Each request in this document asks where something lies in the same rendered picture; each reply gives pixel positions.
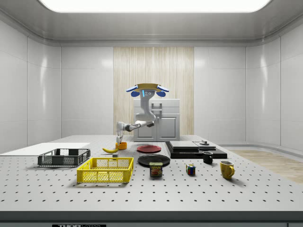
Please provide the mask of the white board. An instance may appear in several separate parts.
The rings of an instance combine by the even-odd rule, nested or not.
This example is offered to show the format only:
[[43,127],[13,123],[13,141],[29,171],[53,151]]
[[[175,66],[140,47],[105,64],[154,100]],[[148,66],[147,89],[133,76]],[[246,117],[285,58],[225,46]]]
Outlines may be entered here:
[[40,143],[0,154],[0,156],[39,156],[56,148],[82,148],[89,143]]

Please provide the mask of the yellow mug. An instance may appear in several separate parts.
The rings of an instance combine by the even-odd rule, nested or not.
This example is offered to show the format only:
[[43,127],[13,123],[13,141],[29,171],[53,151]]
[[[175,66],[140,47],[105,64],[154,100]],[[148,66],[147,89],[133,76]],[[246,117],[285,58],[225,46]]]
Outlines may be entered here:
[[234,163],[230,161],[221,161],[220,168],[221,168],[222,177],[225,179],[231,179],[235,173]]

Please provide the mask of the red plate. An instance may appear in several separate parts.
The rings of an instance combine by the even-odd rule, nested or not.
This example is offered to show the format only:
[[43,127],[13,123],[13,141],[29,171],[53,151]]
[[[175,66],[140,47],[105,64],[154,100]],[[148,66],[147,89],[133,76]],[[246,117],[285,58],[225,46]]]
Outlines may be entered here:
[[137,148],[137,151],[142,153],[156,153],[161,151],[161,147],[155,145],[142,145]]

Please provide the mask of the white cabinet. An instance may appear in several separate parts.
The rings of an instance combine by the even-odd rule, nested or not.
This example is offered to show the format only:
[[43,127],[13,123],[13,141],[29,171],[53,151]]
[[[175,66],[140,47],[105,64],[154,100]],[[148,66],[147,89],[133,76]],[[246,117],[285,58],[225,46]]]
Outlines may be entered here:
[[157,98],[149,100],[149,107],[156,116],[154,126],[133,130],[134,141],[173,141],[180,138],[179,99]]

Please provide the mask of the black plate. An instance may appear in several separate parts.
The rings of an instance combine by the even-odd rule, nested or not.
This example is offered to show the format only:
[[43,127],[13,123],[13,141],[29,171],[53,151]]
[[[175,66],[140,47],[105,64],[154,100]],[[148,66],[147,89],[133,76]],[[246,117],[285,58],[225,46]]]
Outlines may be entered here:
[[142,166],[147,166],[147,167],[149,167],[150,162],[161,162],[163,166],[167,166],[170,163],[170,159],[164,155],[150,154],[150,155],[140,156],[138,158],[138,162]]

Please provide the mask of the yellow basket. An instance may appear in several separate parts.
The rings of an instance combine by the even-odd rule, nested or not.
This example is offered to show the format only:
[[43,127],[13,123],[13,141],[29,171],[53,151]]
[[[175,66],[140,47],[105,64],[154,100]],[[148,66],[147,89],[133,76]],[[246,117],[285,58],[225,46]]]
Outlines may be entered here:
[[128,183],[133,168],[132,157],[92,157],[77,168],[77,182]]

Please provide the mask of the black stove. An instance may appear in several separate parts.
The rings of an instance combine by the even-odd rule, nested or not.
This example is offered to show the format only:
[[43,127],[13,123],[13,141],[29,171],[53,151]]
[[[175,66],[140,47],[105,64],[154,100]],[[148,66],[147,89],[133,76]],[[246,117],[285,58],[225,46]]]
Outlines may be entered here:
[[171,158],[203,158],[203,152],[213,152],[213,158],[227,158],[227,153],[199,141],[166,141]]

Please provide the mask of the dark grey basket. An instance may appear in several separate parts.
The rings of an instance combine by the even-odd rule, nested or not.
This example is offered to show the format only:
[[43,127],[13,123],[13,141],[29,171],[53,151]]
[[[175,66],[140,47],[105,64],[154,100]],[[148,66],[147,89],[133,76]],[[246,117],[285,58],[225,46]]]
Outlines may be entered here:
[[57,148],[38,156],[40,166],[79,166],[90,157],[90,149]]

